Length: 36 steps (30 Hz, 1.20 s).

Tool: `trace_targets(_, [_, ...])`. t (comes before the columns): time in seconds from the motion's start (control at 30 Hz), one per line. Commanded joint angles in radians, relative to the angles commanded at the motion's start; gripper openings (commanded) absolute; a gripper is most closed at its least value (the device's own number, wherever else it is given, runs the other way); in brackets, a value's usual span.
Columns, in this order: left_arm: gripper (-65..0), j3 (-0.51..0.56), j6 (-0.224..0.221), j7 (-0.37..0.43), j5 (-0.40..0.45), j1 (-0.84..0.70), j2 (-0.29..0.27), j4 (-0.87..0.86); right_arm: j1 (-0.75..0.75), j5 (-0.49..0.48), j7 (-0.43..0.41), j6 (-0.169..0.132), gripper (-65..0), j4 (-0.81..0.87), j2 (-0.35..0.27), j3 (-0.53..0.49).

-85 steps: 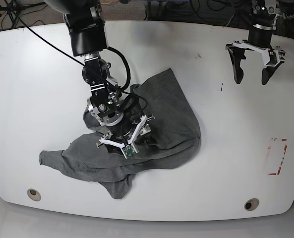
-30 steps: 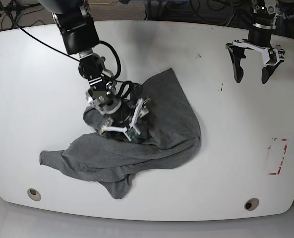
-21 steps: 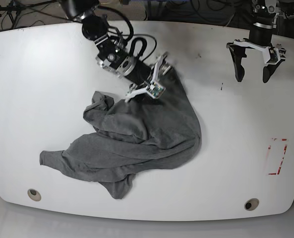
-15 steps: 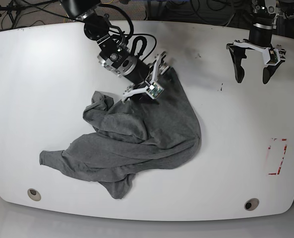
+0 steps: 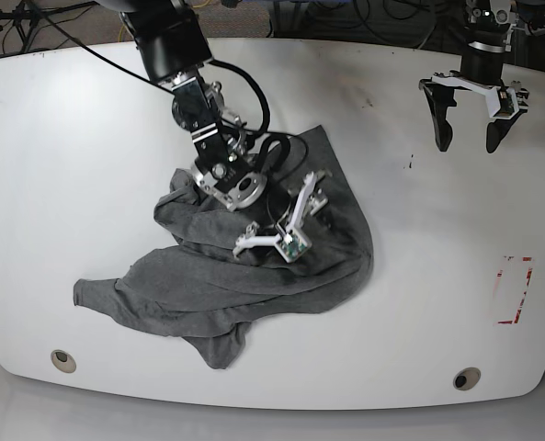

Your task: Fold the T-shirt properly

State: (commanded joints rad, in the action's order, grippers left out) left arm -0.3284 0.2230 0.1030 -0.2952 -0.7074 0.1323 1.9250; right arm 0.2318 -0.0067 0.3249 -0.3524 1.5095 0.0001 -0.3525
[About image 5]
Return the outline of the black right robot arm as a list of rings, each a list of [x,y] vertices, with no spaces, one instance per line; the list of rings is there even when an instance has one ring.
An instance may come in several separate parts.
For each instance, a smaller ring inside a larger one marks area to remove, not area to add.
[[[270,130],[270,108],[259,84],[245,70],[215,59],[185,1],[104,1],[119,13],[141,54],[151,84],[173,95],[172,114],[186,130],[198,153],[190,173],[199,189],[227,210],[265,209],[253,219],[233,248],[239,255],[256,247],[275,249],[288,263],[312,248],[305,221],[327,203],[318,183],[325,173],[310,172],[296,194],[274,177],[290,155],[290,136]],[[224,102],[221,84],[207,83],[199,70],[205,64],[241,76],[255,92],[262,112],[258,129],[246,128],[241,117]]]

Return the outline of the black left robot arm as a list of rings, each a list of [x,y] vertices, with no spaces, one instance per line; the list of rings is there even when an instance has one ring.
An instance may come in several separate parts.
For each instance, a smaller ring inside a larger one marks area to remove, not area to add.
[[[448,109],[457,106],[455,93],[470,91],[484,98],[489,123],[485,147],[494,153],[518,119],[528,112],[529,91],[519,82],[505,84],[505,55],[518,15],[509,1],[467,1],[463,22],[452,25],[462,54],[458,71],[434,73],[419,82],[426,96],[440,152],[448,150],[453,129]]]

